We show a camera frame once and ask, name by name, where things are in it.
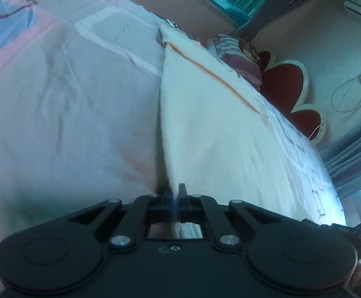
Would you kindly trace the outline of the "striped pillow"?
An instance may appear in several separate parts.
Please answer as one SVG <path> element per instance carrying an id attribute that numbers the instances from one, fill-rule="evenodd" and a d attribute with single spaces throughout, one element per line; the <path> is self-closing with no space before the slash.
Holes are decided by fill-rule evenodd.
<path id="1" fill-rule="evenodd" d="M 239 76 L 247 80 L 255 89 L 259 90 L 262 85 L 262 73 L 260 65 L 249 60 L 238 46 L 238 39 L 218 34 L 213 39 L 218 57 Z"/>

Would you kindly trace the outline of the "red white headboard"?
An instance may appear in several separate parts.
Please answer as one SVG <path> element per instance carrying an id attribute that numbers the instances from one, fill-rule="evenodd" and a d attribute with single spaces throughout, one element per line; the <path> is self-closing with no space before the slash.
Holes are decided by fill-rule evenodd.
<path id="1" fill-rule="evenodd" d="M 262 73 L 261 94 L 277 108 L 313 145 L 326 133 L 326 114 L 306 102 L 310 76 L 306 66 L 296 60 L 278 61 L 273 52 L 259 52 Z"/>

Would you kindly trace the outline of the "grey near curtain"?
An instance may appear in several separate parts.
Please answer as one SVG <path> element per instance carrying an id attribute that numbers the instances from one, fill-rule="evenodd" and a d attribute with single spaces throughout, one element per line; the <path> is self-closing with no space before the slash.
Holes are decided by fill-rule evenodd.
<path id="1" fill-rule="evenodd" d="M 361 191 L 361 122 L 320 156 L 341 199 Z"/>

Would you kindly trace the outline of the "patterned gold cloth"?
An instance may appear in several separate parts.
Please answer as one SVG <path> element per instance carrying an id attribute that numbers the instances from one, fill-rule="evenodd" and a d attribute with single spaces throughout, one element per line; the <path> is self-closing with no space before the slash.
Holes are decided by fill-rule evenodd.
<path id="1" fill-rule="evenodd" d="M 238 38 L 238 46 L 244 55 L 255 64 L 260 65 L 259 53 L 256 48 L 248 41 Z"/>

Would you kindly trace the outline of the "cream knit sweater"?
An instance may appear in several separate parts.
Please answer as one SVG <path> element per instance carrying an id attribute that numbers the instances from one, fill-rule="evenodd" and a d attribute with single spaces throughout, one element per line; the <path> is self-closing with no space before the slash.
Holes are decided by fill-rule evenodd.
<path id="1" fill-rule="evenodd" d="M 317 224 L 344 224 L 343 207 L 316 147 L 248 82 L 169 24 L 160 110 L 174 192 L 243 200 Z"/>

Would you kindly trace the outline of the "pink patterned bedsheet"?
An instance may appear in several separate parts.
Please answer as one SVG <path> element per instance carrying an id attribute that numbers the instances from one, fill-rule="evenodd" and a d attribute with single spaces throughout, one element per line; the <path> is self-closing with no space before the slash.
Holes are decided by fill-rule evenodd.
<path id="1" fill-rule="evenodd" d="M 165 185 L 162 23 L 130 0 L 0 0 L 0 241 Z"/>

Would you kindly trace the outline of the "teal cushion outside window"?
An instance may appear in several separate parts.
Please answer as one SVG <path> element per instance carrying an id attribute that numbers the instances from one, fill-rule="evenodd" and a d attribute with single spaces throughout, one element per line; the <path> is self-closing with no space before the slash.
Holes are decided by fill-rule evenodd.
<path id="1" fill-rule="evenodd" d="M 223 9 L 238 24 L 245 24 L 250 20 L 250 16 L 240 8 L 231 4 L 227 0 L 214 0 L 214 2 Z"/>

